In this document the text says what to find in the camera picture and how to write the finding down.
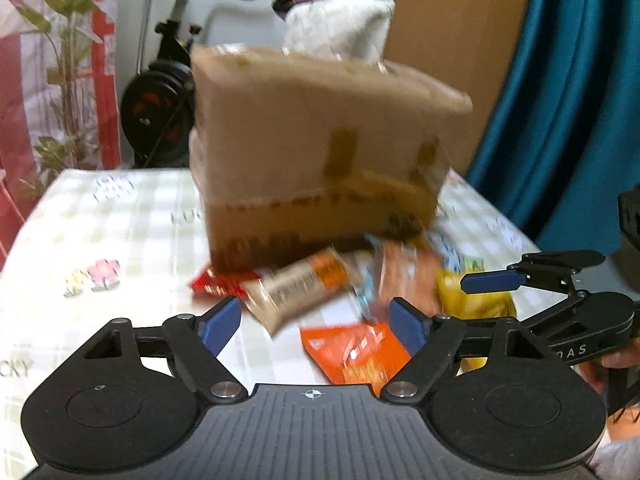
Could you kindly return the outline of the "orange snack bag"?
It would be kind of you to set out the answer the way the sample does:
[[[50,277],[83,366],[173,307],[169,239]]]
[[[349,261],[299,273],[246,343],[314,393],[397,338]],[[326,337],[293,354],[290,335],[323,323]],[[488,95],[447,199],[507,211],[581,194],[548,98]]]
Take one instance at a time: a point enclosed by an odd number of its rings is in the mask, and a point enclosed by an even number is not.
[[[376,396],[410,360],[387,323],[306,327],[299,335],[332,385],[369,385]]]

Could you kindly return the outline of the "yellow snack bag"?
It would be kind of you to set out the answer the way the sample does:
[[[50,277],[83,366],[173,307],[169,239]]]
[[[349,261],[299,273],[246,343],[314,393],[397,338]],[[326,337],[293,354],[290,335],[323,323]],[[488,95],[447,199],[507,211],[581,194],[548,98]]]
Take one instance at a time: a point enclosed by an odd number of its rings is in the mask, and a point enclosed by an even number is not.
[[[437,298],[442,312],[462,320],[518,316],[510,292],[468,295],[461,289],[461,279],[461,274],[444,269],[437,271]]]

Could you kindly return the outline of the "red snack packet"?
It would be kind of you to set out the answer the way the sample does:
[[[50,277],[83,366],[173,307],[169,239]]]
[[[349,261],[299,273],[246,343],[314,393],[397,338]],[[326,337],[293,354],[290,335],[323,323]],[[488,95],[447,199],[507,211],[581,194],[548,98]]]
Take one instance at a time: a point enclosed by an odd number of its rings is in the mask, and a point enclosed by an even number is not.
[[[235,273],[219,273],[213,268],[206,268],[202,273],[190,283],[190,289],[194,296],[211,296],[214,298],[224,298],[235,296],[245,299],[247,292],[243,284],[258,280],[262,276],[253,271],[241,271]]]

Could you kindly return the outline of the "brown orange snack packet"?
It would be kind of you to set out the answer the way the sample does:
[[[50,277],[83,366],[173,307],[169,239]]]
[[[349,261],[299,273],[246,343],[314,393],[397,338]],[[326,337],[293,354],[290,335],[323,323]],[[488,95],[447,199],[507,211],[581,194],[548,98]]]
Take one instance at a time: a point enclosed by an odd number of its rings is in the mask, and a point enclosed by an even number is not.
[[[442,312],[437,298],[437,274],[442,260],[429,249],[383,240],[372,268],[373,297],[369,313],[386,321],[390,302],[402,298],[427,316]]]

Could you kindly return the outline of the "beige orange snack bar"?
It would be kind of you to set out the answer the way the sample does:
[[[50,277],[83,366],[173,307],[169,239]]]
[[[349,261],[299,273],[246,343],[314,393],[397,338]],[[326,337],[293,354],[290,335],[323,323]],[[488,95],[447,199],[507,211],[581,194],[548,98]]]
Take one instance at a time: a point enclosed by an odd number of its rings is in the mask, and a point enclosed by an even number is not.
[[[274,336],[283,324],[361,282],[357,267],[334,248],[241,283],[250,314]]]

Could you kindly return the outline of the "teal curtain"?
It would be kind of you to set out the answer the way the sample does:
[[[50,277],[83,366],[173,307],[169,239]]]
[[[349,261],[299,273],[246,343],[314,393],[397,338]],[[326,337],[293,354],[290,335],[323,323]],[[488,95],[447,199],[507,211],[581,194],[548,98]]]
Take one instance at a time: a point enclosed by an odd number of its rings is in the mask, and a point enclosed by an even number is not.
[[[466,180],[546,252],[616,250],[639,181],[639,0],[528,0]]]

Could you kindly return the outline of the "checkered printed tablecloth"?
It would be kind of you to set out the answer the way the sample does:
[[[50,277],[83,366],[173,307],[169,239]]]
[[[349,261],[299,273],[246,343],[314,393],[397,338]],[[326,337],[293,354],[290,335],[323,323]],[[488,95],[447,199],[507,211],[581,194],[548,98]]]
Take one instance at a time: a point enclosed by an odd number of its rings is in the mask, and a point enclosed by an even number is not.
[[[460,257],[504,268],[538,248],[462,177],[450,172],[432,229]],[[117,283],[94,289],[89,268],[111,263]],[[30,215],[1,271],[1,479],[35,467],[20,426],[24,401],[52,370],[112,318],[157,326],[200,314],[190,283],[208,266],[200,196],[189,170],[67,171]],[[273,339],[243,312],[219,359],[245,385],[323,384],[298,326],[350,324],[358,304],[334,298]]]

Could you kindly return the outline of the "brown cardboard box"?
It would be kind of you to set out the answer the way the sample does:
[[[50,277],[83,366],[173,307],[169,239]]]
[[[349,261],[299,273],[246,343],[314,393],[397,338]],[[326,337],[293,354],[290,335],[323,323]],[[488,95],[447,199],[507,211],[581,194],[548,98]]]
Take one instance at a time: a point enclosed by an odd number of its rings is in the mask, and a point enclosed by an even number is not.
[[[190,167],[216,270],[431,224],[466,93],[392,62],[242,46],[197,47],[191,62]]]

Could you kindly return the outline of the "black exercise bike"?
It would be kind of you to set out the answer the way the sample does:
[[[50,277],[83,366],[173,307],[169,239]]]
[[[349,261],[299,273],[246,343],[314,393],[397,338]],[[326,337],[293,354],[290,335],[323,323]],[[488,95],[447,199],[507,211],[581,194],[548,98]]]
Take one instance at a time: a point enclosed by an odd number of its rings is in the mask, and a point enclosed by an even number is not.
[[[202,26],[190,25],[189,39],[182,40],[179,30],[189,0],[175,0],[170,18],[154,27],[160,35],[157,56],[144,64],[152,1],[143,3],[136,74],[120,100],[120,128],[134,152],[134,168],[186,168],[194,125],[191,50]]]

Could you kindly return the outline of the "wooden cabinet panel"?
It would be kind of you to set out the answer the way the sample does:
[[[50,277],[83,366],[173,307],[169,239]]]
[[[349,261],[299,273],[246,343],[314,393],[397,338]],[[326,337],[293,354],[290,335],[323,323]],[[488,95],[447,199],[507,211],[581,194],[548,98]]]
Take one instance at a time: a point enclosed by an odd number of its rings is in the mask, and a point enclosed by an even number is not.
[[[466,92],[474,110],[442,140],[459,174],[469,169],[520,36],[528,0],[396,0],[384,56]]]

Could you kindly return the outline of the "red printed backdrop cloth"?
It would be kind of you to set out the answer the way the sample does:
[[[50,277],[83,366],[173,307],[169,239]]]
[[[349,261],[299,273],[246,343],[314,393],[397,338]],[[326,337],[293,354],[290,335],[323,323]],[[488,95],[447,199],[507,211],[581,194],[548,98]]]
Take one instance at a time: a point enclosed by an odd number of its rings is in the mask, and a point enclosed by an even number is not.
[[[66,169],[122,161],[118,0],[1,0],[1,252]]]

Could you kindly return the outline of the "white quilted blanket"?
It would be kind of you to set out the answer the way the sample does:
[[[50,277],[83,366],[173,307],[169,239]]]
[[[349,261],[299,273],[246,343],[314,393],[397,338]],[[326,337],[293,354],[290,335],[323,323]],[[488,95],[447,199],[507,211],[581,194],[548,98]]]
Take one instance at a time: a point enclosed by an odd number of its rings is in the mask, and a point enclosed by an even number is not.
[[[286,14],[283,47],[320,58],[383,58],[394,0],[316,0]]]

